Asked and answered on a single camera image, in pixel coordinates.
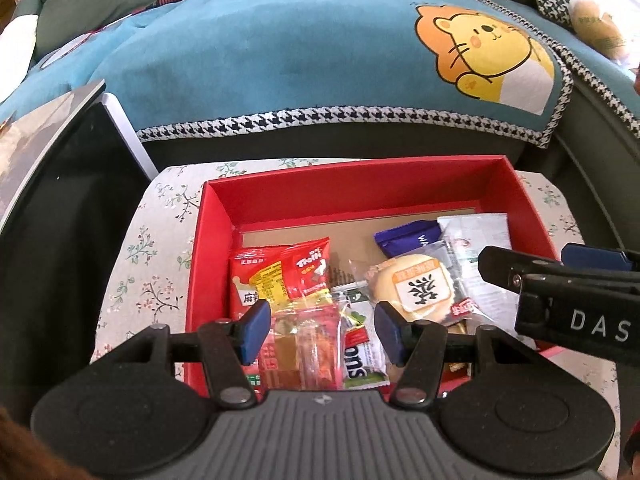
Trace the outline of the person's left hand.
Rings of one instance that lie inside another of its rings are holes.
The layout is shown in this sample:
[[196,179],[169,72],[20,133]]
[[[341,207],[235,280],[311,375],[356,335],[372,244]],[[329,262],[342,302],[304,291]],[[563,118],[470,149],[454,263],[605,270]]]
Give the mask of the person's left hand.
[[1,478],[16,480],[93,480],[80,467],[54,455],[26,428],[1,409]]

